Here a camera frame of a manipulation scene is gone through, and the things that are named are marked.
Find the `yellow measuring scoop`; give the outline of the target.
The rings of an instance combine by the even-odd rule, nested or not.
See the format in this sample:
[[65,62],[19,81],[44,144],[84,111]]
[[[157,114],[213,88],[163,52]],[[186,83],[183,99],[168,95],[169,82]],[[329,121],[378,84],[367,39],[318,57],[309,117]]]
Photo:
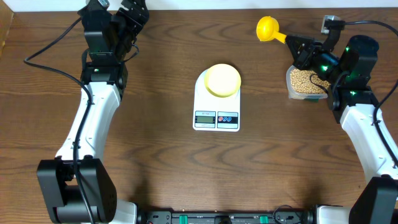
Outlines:
[[262,17],[256,26],[256,35],[261,42],[278,40],[285,43],[286,35],[279,32],[279,23],[271,16]]

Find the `yellow plastic bowl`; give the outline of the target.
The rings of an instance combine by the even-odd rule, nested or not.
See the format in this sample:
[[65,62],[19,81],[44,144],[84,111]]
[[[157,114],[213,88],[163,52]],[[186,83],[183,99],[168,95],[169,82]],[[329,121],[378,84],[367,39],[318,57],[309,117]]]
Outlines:
[[220,63],[205,72],[204,84],[213,96],[226,98],[238,92],[241,87],[241,76],[233,66]]

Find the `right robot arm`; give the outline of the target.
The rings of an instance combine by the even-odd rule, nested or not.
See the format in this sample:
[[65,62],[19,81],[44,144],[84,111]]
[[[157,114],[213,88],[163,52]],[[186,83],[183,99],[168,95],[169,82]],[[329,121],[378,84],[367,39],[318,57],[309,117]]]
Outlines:
[[370,73],[379,44],[365,35],[348,41],[341,57],[332,44],[309,37],[285,38],[294,67],[312,70],[330,83],[328,106],[349,136],[362,165],[366,187],[351,208],[318,205],[307,223],[393,223],[397,202],[397,145],[384,123]]

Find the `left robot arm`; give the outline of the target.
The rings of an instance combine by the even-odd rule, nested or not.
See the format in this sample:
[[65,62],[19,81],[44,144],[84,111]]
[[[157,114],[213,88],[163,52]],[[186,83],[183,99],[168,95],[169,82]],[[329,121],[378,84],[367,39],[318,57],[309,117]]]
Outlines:
[[137,205],[121,200],[103,164],[105,143],[139,53],[137,35],[149,20],[145,0],[88,1],[78,12],[87,49],[81,56],[81,100],[68,136],[53,159],[40,161],[37,178],[54,223],[139,223]]

